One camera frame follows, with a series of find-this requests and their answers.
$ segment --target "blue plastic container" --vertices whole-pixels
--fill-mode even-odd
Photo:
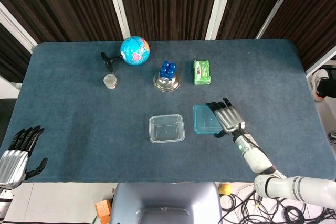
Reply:
[[[197,134],[214,134],[219,133],[222,127],[208,106],[195,105],[194,129]]]

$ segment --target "yellow object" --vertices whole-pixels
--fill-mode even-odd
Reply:
[[[218,189],[220,194],[224,195],[230,195],[232,192],[232,188],[230,184],[223,184],[219,189]]]

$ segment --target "globe stand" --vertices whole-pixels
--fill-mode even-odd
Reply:
[[[105,52],[100,53],[100,55],[104,61],[105,66],[111,73],[113,72],[113,63],[119,59],[122,59],[122,55],[111,57],[111,58],[108,57]]]

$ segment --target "blue building block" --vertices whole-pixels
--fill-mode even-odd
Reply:
[[[168,78],[169,80],[173,80],[173,77],[176,75],[176,71],[177,65],[175,63],[169,63],[168,61],[164,61],[160,69],[159,76],[161,78]]]

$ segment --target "brown curtain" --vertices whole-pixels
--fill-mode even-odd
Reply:
[[[0,24],[0,76],[10,82],[23,81],[30,53]]]
[[[112,0],[0,1],[38,43],[122,40]]]
[[[336,0],[284,0],[263,38],[286,38],[307,70],[336,45]]]
[[[228,0],[217,39],[254,39],[277,0]]]
[[[147,40],[204,39],[214,0],[123,0],[131,35]]]

